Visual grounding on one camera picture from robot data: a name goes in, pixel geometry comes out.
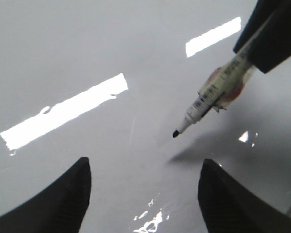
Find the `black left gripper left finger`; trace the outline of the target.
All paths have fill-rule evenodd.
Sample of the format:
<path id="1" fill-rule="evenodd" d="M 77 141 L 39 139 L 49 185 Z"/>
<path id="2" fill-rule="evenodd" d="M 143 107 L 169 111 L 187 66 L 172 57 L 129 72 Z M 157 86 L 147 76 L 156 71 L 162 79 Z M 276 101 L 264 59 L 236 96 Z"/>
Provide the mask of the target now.
<path id="1" fill-rule="evenodd" d="M 77 233 L 90 196 L 89 159 L 81 157 L 43 191 L 0 216 L 0 233 Z"/>

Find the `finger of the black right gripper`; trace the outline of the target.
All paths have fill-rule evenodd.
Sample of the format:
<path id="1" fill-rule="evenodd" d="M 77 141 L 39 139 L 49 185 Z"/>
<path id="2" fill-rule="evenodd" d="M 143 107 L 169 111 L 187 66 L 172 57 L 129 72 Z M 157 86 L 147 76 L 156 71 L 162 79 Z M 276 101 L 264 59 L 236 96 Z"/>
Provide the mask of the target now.
<path id="1" fill-rule="evenodd" d="M 258 0 L 255 8 L 248 20 L 243 32 L 238 38 L 233 52 L 237 53 L 251 36 L 260 28 L 260 26 L 268 19 L 274 10 L 281 3 L 280 0 Z"/>
<path id="2" fill-rule="evenodd" d="M 257 37 L 249 60 L 267 73 L 291 56 L 291 0 L 280 0 Z"/>

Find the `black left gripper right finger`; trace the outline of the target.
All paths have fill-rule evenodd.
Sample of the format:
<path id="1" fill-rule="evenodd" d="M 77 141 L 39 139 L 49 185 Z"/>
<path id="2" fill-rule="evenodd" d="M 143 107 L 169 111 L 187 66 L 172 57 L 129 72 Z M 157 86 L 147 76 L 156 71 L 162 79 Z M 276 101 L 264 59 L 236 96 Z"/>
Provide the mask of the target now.
<path id="1" fill-rule="evenodd" d="M 198 183 L 198 203 L 210 233 L 291 233 L 291 218 L 251 193 L 212 159 Z"/>

